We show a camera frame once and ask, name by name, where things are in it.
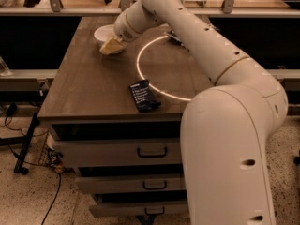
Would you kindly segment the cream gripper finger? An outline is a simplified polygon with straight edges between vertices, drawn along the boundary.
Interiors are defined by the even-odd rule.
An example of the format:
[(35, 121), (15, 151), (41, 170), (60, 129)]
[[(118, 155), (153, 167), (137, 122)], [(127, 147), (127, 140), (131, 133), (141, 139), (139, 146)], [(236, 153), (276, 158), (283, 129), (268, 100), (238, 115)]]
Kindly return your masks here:
[(120, 53), (123, 50), (124, 46), (122, 42), (115, 37), (107, 39), (99, 49), (99, 51), (105, 55)]

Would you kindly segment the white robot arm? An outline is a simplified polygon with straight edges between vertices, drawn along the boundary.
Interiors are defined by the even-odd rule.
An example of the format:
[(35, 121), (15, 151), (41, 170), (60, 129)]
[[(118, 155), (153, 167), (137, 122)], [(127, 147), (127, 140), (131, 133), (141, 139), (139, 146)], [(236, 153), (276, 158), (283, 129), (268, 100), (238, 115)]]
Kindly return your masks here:
[(213, 84), (181, 119), (191, 225), (276, 225), (265, 144), (287, 116), (284, 88), (183, 0), (138, 0), (119, 15), (100, 50), (119, 51), (163, 23)]

